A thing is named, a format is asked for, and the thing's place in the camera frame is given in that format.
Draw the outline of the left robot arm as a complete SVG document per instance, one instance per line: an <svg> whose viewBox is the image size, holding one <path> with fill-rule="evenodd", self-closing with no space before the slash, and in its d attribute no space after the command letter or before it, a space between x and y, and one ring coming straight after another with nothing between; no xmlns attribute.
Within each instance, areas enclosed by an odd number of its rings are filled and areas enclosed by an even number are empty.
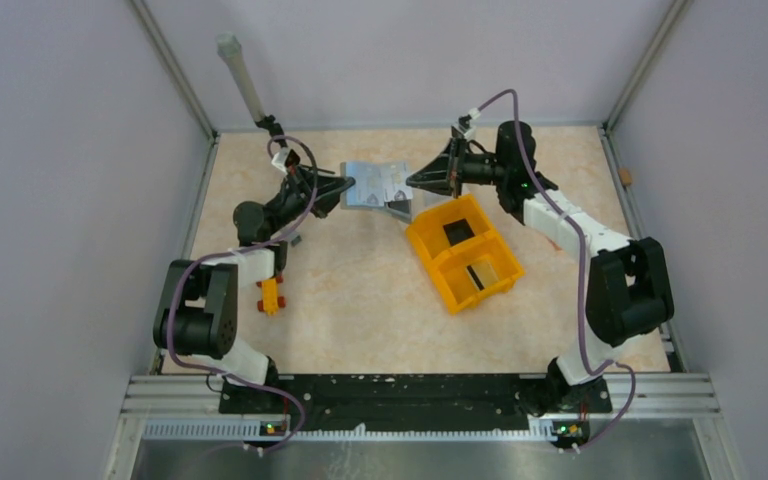
<svg viewBox="0 0 768 480"><path fill-rule="evenodd" d="M170 263L152 337L171 357L193 357L216 374L244 385L243 401L257 413L279 404L280 386L268 378L270 359L239 338L242 285L277 281L286 265L290 224L312 214L326 217L352 186L352 177L294 167L266 203L243 201L232 215L239 246L200 263Z"/></svg>

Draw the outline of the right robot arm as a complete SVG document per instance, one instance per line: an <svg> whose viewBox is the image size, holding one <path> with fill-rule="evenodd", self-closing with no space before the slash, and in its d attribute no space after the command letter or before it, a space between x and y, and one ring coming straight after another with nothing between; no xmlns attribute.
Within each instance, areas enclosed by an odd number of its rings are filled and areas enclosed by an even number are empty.
<svg viewBox="0 0 768 480"><path fill-rule="evenodd" d="M466 184L491 185L506 213L577 260L577 338L551 362L548 374L557 378L546 385L549 404L572 412L586 400L585 383L614 364L626 343L671 320L675 306L662 245L615 231L574 205L539 172L536 150L522 121L498 127L493 151L455 128L438 156L406 183L451 197Z"/></svg>

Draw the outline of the grey leather card holder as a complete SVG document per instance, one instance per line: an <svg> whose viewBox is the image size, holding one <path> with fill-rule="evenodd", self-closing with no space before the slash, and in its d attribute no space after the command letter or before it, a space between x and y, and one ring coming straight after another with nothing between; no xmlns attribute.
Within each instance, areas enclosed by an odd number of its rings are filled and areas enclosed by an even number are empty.
<svg viewBox="0 0 768 480"><path fill-rule="evenodd" d="M383 213L411 222L413 191L406 183L411 173L406 162L343 162L340 173L354 180L341 195L342 209Z"/></svg>

